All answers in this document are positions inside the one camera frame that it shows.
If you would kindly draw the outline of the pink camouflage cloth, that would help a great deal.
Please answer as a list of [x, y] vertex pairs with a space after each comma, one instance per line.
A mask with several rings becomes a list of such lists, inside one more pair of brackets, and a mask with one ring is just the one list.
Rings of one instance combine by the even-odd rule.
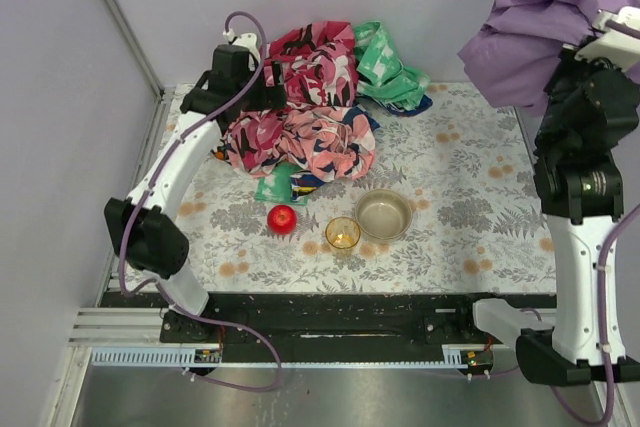
[[289, 162], [277, 151], [276, 143], [291, 110], [352, 106], [358, 80], [354, 48], [354, 31], [344, 21], [311, 23], [271, 42], [265, 75], [271, 81], [267, 65], [282, 63], [286, 107], [247, 112], [229, 127], [225, 143], [233, 167], [263, 177], [275, 165]]

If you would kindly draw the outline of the lilac purple cloth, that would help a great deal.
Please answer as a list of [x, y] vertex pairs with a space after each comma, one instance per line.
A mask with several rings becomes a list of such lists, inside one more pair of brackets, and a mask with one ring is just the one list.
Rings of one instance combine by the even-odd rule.
[[494, 108], [544, 114], [544, 88], [564, 45], [593, 34], [600, 11], [617, 13], [639, 0], [494, 0], [489, 17], [458, 52], [464, 72]]

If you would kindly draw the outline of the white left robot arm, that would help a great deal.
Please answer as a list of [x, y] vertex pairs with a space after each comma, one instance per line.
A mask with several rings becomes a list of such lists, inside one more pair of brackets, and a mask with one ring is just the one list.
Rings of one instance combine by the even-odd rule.
[[110, 199], [104, 216], [119, 260], [144, 274], [178, 311], [199, 316], [209, 294], [189, 262], [190, 244], [174, 218], [195, 174], [241, 114], [281, 109], [282, 80], [267, 86], [264, 51], [254, 34], [242, 34], [213, 52], [212, 65], [183, 98], [173, 133], [150, 170], [126, 196]]

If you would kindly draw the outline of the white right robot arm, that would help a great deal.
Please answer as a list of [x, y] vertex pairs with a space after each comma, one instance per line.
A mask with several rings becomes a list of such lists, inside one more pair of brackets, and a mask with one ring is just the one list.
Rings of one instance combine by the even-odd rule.
[[548, 386], [635, 382], [617, 322], [615, 247], [631, 221], [612, 151], [639, 124], [639, 11], [601, 11], [595, 35], [565, 46], [546, 85], [535, 138], [534, 183], [555, 248], [553, 324], [492, 298], [473, 306], [475, 326], [515, 351], [525, 378]]

